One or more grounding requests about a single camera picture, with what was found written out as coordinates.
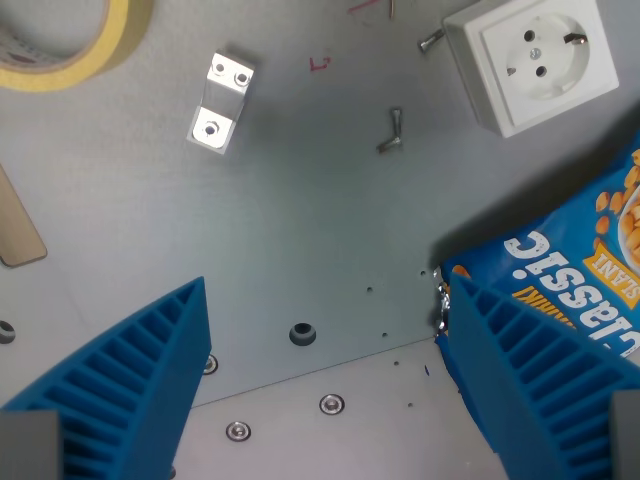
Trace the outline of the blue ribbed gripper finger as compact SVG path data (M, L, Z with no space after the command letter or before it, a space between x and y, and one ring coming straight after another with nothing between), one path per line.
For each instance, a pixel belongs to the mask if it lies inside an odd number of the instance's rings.
M511 479L611 479L609 405L639 369L505 294L455 276L448 344Z
M198 277L95 337L1 409L57 413L65 479L167 479L210 352Z

